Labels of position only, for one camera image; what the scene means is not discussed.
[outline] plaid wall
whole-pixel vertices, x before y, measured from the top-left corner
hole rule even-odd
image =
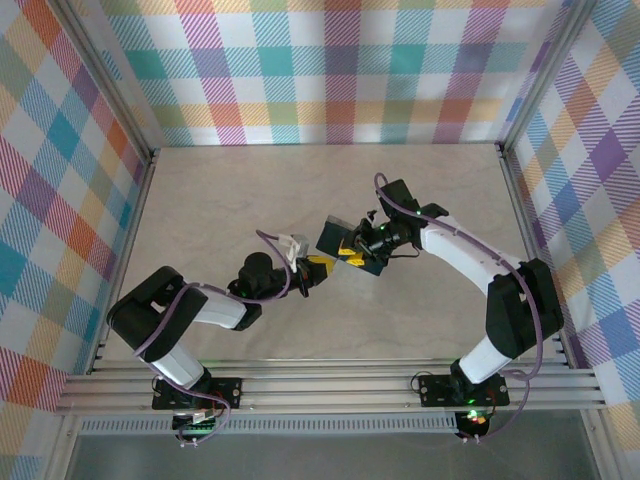
[[[640,0],[601,1],[519,142],[566,330],[640,472]]]
[[[80,373],[143,164],[44,0],[0,2],[0,479]]]
[[[572,1],[100,3],[134,110],[189,146],[494,141]]]

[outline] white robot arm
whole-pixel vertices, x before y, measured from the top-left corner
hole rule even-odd
[[[458,231],[463,230],[452,216],[446,217],[443,221]],[[458,270],[471,280],[485,297],[489,285],[497,275],[509,275],[509,271],[488,254],[438,225],[428,225],[420,230],[420,240],[425,252],[441,258]],[[522,262],[517,257],[498,253],[516,269]],[[489,336],[485,335],[471,352],[460,359],[460,368],[472,383],[477,384],[500,371],[511,360],[512,358],[500,353],[491,343]]]
[[[329,217],[317,248],[380,275],[393,258],[394,250],[410,243],[417,250],[441,258],[482,291],[487,297],[486,335],[451,366],[460,398],[480,388],[476,386],[536,345],[532,306],[522,291],[521,281],[532,292],[542,337],[548,338],[562,328],[564,322],[551,272],[544,262],[539,259],[524,262],[486,244],[481,244],[483,249],[478,248],[479,242],[473,244],[464,238],[470,236],[445,209],[433,203],[421,207],[403,180],[376,187],[389,220],[375,223],[376,212],[372,211],[353,227]],[[521,278],[516,278],[512,271]]]

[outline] purple cable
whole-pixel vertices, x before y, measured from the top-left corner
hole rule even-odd
[[[511,273],[514,276],[514,278],[517,280],[518,284],[520,285],[520,288],[522,288],[522,291],[524,292],[525,297],[527,298],[527,302],[529,303],[529,306],[531,308],[531,316],[533,318],[533,326],[536,333],[536,363],[531,369],[531,372],[529,372],[528,374],[524,373],[522,370],[513,370],[513,369],[504,370],[502,372],[506,377],[510,377],[510,378],[525,382],[526,383],[525,394],[522,398],[522,402],[520,402],[520,405],[518,406],[518,409],[511,416],[509,421],[505,423],[502,427],[500,427],[498,430],[496,430],[495,432],[489,435],[486,435],[484,437],[485,439],[491,438],[496,433],[502,431],[504,428],[511,425],[513,421],[516,419],[516,417],[520,415],[520,412],[522,412],[522,410],[524,409],[524,406],[527,403],[527,399],[529,398],[529,390],[531,388],[529,381],[538,374],[542,366],[542,354],[543,354],[542,342],[544,341],[544,339],[542,338],[542,325],[540,323],[540,314],[538,312],[538,307],[536,306],[535,299],[533,298],[533,294],[531,293],[531,290],[529,289],[529,286],[527,285],[527,282],[525,282],[522,275],[520,275],[520,273],[518,273],[518,271],[509,262],[507,262],[504,258],[502,258],[502,256],[498,252],[493,251],[491,248],[487,247],[484,243],[482,243],[478,239],[474,238],[473,236],[469,235],[468,233],[462,230],[457,229],[456,227],[449,225],[448,223],[445,223],[436,218],[428,217],[426,215],[420,215],[416,212],[412,212],[411,210],[401,207],[400,205],[395,203],[393,200],[391,200],[382,191],[382,188],[380,187],[380,184],[379,184],[380,179],[384,181],[385,184],[389,183],[389,181],[387,180],[387,177],[382,172],[378,172],[375,174],[373,178],[373,183],[376,189],[376,193],[378,194],[378,196],[380,196],[380,198],[382,198],[385,202],[387,202],[389,205],[391,205],[393,208],[395,208],[399,212],[402,212],[414,218],[420,218],[422,220],[426,220],[427,222],[437,225],[453,233],[454,235],[458,235],[462,239],[466,240],[471,245],[476,247],[481,252],[489,255],[492,259],[494,259],[500,265],[505,267],[509,271],[509,273]]]
[[[178,294],[175,296],[175,298],[171,302],[171,305],[169,305],[169,308],[167,309],[167,311],[166,311],[166,313],[164,315],[164,318],[162,319],[162,321],[160,322],[158,327],[153,331],[153,333],[151,335],[149,335],[149,337],[144,342],[142,342],[142,345],[140,345],[133,352],[133,355],[135,357],[140,357],[147,350],[147,348],[149,348],[149,346],[153,342],[156,341],[158,336],[160,336],[160,334],[164,331],[164,329],[166,328],[167,324],[169,323],[169,320],[173,316],[173,313],[175,312],[175,309],[177,308],[178,303],[180,303],[180,300],[182,299],[182,297],[184,296],[186,291],[189,290],[189,288],[191,288],[191,287],[202,288],[202,289],[205,289],[205,290],[211,290],[213,292],[220,293],[222,295],[225,295],[225,296],[227,296],[229,298],[232,298],[232,299],[237,300],[237,301],[242,302],[242,303],[251,303],[251,304],[258,304],[258,305],[264,305],[265,303],[272,302],[272,301],[277,300],[278,298],[281,298],[282,296],[284,296],[289,291],[289,286],[291,285],[291,270],[289,268],[289,264],[287,262],[287,259],[284,257],[284,255],[282,255],[282,253],[280,253],[280,250],[278,250],[270,241],[270,240],[278,240],[278,237],[276,237],[275,235],[269,235],[268,233],[264,233],[262,230],[256,230],[256,234],[262,240],[264,240],[264,242],[269,246],[269,248],[271,250],[273,250],[275,252],[275,254],[280,258],[280,260],[284,264],[284,269],[285,269],[285,274],[286,274],[286,281],[285,281],[284,287],[282,288],[282,290],[280,290],[280,292],[278,292],[277,295],[275,295],[275,296],[273,296],[271,298],[265,298],[265,299],[262,299],[262,300],[252,300],[252,299],[236,297],[235,295],[232,295],[231,293],[229,293],[229,292],[227,292],[227,291],[225,291],[225,290],[223,290],[223,289],[221,289],[219,287],[216,287],[214,285],[209,285],[209,284],[206,284],[206,283],[197,283],[197,282],[188,283],[188,284],[184,285],[180,289]],[[156,372],[157,374],[162,376],[163,379],[169,385],[171,385],[173,388],[175,388],[176,390],[179,390],[182,393],[185,393],[187,395],[191,395],[193,397],[204,398],[204,399],[207,399],[207,400],[211,400],[211,401],[213,401],[215,403],[220,403],[221,405],[224,405],[224,407],[226,408],[227,414],[226,414],[224,420],[220,423],[220,425],[215,430],[213,430],[212,432],[210,432],[207,435],[205,435],[204,437],[202,437],[199,441],[194,442],[193,443],[194,446],[197,446],[200,443],[205,442],[208,439],[210,439],[211,437],[213,437],[218,431],[220,431],[221,428],[223,428],[229,422],[229,418],[231,416],[231,406],[229,405],[229,402],[227,402],[224,398],[216,397],[214,395],[208,395],[206,393],[199,393],[199,392],[194,392],[192,390],[188,390],[188,389],[184,388],[182,385],[178,385],[177,383],[173,382],[171,379],[166,378],[162,374],[162,372],[160,372],[156,367],[154,367],[150,363],[147,363],[147,365],[149,366],[149,368],[151,370],[153,370],[154,372]],[[184,439],[182,438],[182,430],[178,431],[178,438],[180,438],[180,440],[184,442]]]
[[[189,290],[191,287],[198,287],[199,285],[200,284],[196,282],[187,283],[184,287],[180,289],[178,294],[175,296],[175,298],[171,302],[171,305],[169,305],[169,308],[167,309],[167,313],[165,313],[164,318],[160,322],[160,325],[158,325],[158,327],[153,331],[153,333],[149,335],[149,338],[147,338],[144,342],[142,342],[142,345],[140,345],[138,348],[136,348],[133,351],[134,357],[141,356],[147,350],[147,348],[149,348],[149,346],[156,341],[156,339],[160,336],[162,331],[165,329],[165,327],[169,323],[169,320],[173,316],[173,312],[176,310],[178,303],[180,303],[180,300],[182,299],[184,294],[187,293],[187,290]]]
[[[225,295],[225,296],[227,296],[229,298],[232,298],[232,299],[237,300],[237,301],[242,302],[242,303],[251,303],[251,304],[257,304],[257,305],[264,305],[265,303],[272,302],[274,300],[277,300],[278,298],[281,298],[285,293],[287,293],[289,291],[289,286],[291,285],[291,270],[289,269],[289,264],[287,263],[287,259],[284,258],[284,255],[282,255],[282,253],[280,253],[280,250],[278,250],[270,242],[270,240],[278,240],[278,237],[276,237],[274,235],[269,235],[267,233],[264,233],[262,230],[256,230],[256,234],[262,240],[264,240],[264,242],[269,246],[269,248],[271,248],[271,250],[273,250],[275,252],[275,254],[280,258],[280,260],[284,264],[285,274],[286,274],[287,279],[285,281],[284,287],[282,288],[282,290],[280,290],[280,292],[277,295],[275,295],[274,297],[271,297],[271,298],[265,298],[263,300],[252,300],[252,299],[237,297],[237,296],[232,295],[231,293],[229,293],[229,292],[227,292],[227,291],[225,291],[225,290],[223,290],[223,289],[221,289],[219,287],[216,287],[216,286],[213,286],[213,285],[209,285],[209,284],[206,284],[206,283],[198,283],[198,282],[188,283],[185,286],[183,286],[180,289],[180,291],[178,292],[178,294],[175,296],[175,298],[171,302],[171,305],[169,305],[169,308],[167,309],[167,312],[165,313],[164,318],[162,319],[162,321],[160,322],[158,327],[154,330],[154,332],[151,335],[149,335],[149,338],[147,338],[144,342],[142,342],[142,345],[140,345],[133,352],[133,355],[135,357],[141,356],[145,352],[145,350],[147,348],[149,348],[149,345],[151,345],[153,342],[156,341],[156,339],[160,336],[160,334],[166,328],[167,324],[169,323],[169,320],[171,320],[171,317],[173,316],[173,312],[175,312],[175,310],[176,310],[176,308],[178,306],[178,303],[180,303],[180,300],[182,299],[184,294],[191,287],[204,288],[206,290],[211,290],[213,292],[220,293],[221,295]]]

